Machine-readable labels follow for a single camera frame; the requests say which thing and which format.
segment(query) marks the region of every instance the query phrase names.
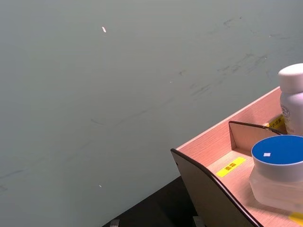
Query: blue lid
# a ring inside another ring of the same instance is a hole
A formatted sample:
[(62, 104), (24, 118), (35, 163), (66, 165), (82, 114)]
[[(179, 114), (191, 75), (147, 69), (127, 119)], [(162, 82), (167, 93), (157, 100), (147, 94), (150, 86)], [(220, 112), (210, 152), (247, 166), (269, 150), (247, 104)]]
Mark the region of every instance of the blue lid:
[(254, 158), (275, 165), (294, 164), (303, 161), (303, 137), (282, 135), (259, 141), (251, 151)]

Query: black floor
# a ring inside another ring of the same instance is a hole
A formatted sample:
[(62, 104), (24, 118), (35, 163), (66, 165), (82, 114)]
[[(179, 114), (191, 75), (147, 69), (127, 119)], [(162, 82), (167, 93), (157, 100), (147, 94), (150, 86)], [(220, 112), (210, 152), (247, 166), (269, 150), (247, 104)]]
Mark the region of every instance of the black floor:
[(192, 227), (193, 216), (196, 210), (178, 177), (115, 219), (119, 227)]

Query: plastic container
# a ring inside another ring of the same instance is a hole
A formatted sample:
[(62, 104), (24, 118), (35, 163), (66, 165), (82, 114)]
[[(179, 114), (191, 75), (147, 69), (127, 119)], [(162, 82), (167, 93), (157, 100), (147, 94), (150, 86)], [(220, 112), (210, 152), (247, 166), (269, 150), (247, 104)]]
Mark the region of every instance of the plastic container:
[(303, 136), (303, 63), (288, 66), (278, 75), (287, 133)]
[(274, 136), (252, 148), (250, 185), (262, 204), (303, 213), (303, 137)]

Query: yellow sticker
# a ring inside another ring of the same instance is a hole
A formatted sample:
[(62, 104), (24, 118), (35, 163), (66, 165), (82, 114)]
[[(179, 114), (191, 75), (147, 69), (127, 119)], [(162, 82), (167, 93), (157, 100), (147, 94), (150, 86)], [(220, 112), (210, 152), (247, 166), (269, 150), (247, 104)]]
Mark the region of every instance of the yellow sticker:
[(288, 218), (294, 221), (295, 223), (303, 226), (303, 214), (294, 212), (291, 215), (289, 215)]
[(265, 126), (272, 128), (272, 129), (279, 129), (284, 122), (284, 117), (282, 115), (276, 117), (274, 120), (272, 120), (270, 123), (267, 123)]
[(238, 157), (235, 160), (233, 160), (230, 164), (228, 164), (226, 167), (221, 169), (216, 174), (220, 177), (224, 177), (226, 174), (237, 168), (239, 165), (241, 165), (245, 161), (245, 158)]

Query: gray-green wall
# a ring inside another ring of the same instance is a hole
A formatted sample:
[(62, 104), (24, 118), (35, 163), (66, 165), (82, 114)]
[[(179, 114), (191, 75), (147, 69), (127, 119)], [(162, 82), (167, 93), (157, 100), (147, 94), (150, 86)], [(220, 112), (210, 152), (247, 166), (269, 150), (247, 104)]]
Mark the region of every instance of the gray-green wall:
[(0, 226), (99, 227), (176, 178), (170, 148), (303, 62), (302, 9), (2, 0)]

